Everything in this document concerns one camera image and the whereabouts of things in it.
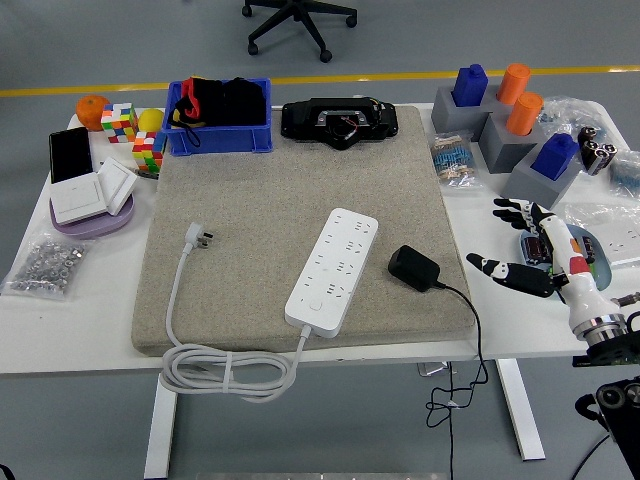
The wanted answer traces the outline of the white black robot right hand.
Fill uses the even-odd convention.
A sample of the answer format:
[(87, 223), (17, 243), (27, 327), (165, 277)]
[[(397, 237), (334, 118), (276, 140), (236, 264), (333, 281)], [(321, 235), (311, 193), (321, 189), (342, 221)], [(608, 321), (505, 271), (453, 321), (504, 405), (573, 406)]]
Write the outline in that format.
[(558, 292), (569, 307), (569, 326), (579, 340), (627, 332), (621, 307), (597, 289), (586, 259), (567, 224), (555, 213), (530, 201), (496, 199), (493, 214), (513, 228), (537, 235), (552, 258), (549, 273), (528, 265), (466, 256), (474, 267), (506, 288), (542, 298)]

